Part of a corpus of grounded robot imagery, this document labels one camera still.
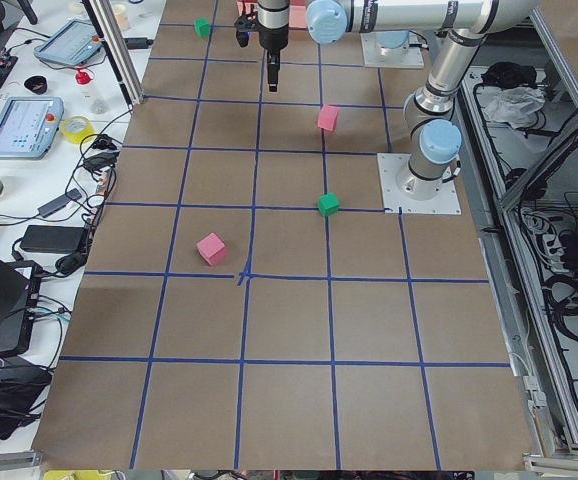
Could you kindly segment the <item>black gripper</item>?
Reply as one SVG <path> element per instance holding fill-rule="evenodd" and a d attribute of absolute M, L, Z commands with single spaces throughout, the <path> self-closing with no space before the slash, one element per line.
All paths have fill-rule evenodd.
<path fill-rule="evenodd" d="M 267 84 L 269 92 L 278 91 L 279 72 L 281 67 L 281 52 L 266 51 Z"/>

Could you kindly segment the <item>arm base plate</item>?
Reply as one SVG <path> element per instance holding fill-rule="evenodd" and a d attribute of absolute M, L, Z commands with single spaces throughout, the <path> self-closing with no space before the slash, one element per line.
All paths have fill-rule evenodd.
<path fill-rule="evenodd" d="M 460 215 L 450 166 L 436 180 L 422 180 L 409 170 L 411 155 L 378 153 L 383 210 L 391 214 Z"/>
<path fill-rule="evenodd" d="M 411 31 L 364 33 L 360 39 L 366 67 L 418 70 L 424 67 L 425 43 Z"/>

